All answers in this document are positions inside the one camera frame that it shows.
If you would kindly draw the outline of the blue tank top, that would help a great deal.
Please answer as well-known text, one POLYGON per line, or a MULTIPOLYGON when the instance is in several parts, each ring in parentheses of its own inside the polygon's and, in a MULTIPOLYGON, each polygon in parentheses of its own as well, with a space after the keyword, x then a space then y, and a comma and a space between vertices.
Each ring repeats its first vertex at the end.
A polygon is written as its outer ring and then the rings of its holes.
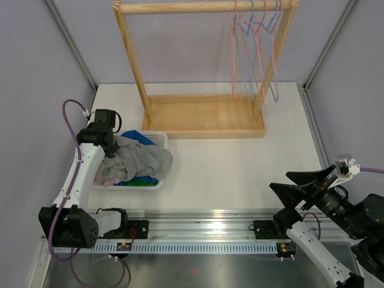
MULTIPOLYGON (((136 130, 126 131, 126 132, 122 133, 121 136, 129 138, 129 139, 132 139, 132 140, 136 140, 136 141, 138 141, 142 145, 155 145, 155 143, 150 138, 147 138, 146 136, 144 136, 143 134, 139 133, 136 130)), ((134 178, 153 179, 153 180, 156 179, 156 178, 152 178, 150 176, 135 176, 134 178)), ((122 182, 123 181, 121 181, 118 184, 115 184, 115 186, 124 187, 122 185, 122 182)))

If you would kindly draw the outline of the grey tank top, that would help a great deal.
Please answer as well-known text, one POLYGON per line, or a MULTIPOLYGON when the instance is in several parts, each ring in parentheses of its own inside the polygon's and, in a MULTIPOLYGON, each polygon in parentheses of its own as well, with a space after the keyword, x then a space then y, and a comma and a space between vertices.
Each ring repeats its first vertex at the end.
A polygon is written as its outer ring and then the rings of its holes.
POLYGON ((115 176, 118 172, 127 175, 122 181, 135 176, 150 176, 163 180, 173 164, 172 154, 157 145, 142 145, 136 140, 116 136, 119 149, 114 157, 104 157, 100 164, 103 176, 115 176))

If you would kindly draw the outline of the mauve tank top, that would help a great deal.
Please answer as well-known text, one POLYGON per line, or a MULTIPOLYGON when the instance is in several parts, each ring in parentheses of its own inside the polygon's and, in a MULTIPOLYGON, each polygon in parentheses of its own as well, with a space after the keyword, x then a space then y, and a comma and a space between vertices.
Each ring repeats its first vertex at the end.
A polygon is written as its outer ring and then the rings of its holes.
POLYGON ((125 172, 118 172, 115 176, 103 176, 101 171, 97 171, 94 177, 94 183, 99 186, 109 187, 120 183, 126 175, 125 172))

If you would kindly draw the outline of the green tank top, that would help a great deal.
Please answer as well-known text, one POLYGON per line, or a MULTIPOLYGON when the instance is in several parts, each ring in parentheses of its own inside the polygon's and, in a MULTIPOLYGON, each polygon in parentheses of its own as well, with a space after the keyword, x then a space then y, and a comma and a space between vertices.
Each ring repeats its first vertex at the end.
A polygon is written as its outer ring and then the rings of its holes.
POLYGON ((134 178, 130 181, 122 182, 122 185, 128 187, 154 187, 158 185, 158 180, 134 178))

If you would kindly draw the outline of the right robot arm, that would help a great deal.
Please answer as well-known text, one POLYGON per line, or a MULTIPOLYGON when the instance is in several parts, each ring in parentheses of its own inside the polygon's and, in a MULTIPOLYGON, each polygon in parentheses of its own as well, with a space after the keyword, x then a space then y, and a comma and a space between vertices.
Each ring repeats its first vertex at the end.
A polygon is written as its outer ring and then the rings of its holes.
POLYGON ((336 166, 314 172, 287 172, 291 184, 270 183, 284 208, 273 216, 273 233, 288 237, 308 256, 332 287, 383 287, 383 197, 369 194, 357 204, 341 196, 333 184, 336 166), (362 276, 346 268, 312 234, 296 207, 317 207, 357 244, 351 247, 362 276))

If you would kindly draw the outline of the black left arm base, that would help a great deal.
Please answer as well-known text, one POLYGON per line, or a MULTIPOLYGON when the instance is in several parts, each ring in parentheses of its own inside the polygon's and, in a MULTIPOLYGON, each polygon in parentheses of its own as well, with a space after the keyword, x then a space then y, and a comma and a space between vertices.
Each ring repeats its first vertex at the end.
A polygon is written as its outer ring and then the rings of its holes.
POLYGON ((94 219, 98 224, 99 239, 147 239, 148 220, 129 219, 125 209, 99 208, 94 219))

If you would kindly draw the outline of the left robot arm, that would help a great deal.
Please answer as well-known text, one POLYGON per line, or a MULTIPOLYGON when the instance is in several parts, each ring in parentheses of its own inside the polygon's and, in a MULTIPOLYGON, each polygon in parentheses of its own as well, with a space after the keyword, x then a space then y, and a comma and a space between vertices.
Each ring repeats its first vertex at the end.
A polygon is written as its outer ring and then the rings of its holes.
POLYGON ((50 251, 92 248, 107 233, 117 239, 128 235, 124 210, 107 208, 96 215, 85 210, 101 162, 118 150, 113 133, 117 119, 114 110, 97 109, 93 122, 75 136, 76 153, 65 183, 53 204, 38 214, 50 251))

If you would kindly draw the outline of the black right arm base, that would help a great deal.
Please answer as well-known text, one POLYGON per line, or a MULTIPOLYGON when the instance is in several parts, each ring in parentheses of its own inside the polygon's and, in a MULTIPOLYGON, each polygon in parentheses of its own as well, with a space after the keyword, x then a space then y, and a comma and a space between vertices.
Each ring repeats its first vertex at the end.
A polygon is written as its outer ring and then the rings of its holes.
POLYGON ((283 208, 273 215, 271 220, 253 221, 253 231, 259 240, 286 240, 288 229, 297 222, 301 222, 301 215, 295 210, 283 208))

